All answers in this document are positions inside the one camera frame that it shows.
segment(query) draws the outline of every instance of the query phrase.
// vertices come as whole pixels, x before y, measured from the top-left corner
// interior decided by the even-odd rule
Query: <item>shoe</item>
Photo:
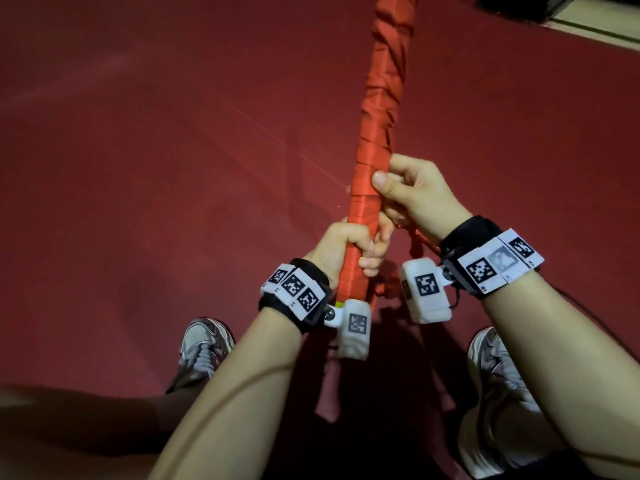
[[[481,479],[511,468],[493,440],[492,424],[497,414],[514,401],[528,408],[538,406],[494,327],[475,336],[467,356],[478,404],[462,419],[458,448],[469,475]]]
[[[234,345],[236,341],[224,323],[196,318],[184,332],[178,372],[166,393],[212,378]]]

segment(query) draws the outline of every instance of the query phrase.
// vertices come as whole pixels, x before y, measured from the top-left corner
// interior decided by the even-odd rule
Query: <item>person's left forearm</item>
[[[182,420],[149,478],[260,478],[301,343],[296,325],[264,308]]]

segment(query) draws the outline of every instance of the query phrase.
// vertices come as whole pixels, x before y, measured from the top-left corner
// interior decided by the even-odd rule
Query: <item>orange tape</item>
[[[372,239],[378,231],[381,199],[371,186],[371,176],[377,170],[389,169],[417,4],[418,0],[379,0],[376,5],[375,42],[362,103],[348,218],[349,222],[366,225]],[[358,266],[361,255],[354,245],[348,245],[338,284],[337,300],[340,302],[348,298],[367,298],[369,279]]]

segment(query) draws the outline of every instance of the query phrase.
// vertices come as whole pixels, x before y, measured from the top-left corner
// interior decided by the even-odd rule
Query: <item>person's left hand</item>
[[[307,254],[305,259],[324,271],[329,277],[329,286],[334,290],[338,286],[347,242],[350,242],[362,250],[362,257],[358,261],[358,265],[366,276],[373,278],[378,274],[378,268],[384,261],[393,231],[394,224],[391,219],[380,212],[378,233],[375,241],[372,241],[368,227],[362,224],[348,223],[345,217],[340,222],[329,226],[316,249]]]

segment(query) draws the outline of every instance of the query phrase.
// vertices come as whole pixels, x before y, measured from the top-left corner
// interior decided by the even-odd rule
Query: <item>person's right forearm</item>
[[[537,273],[483,305],[541,409],[590,468],[638,478],[640,365]]]

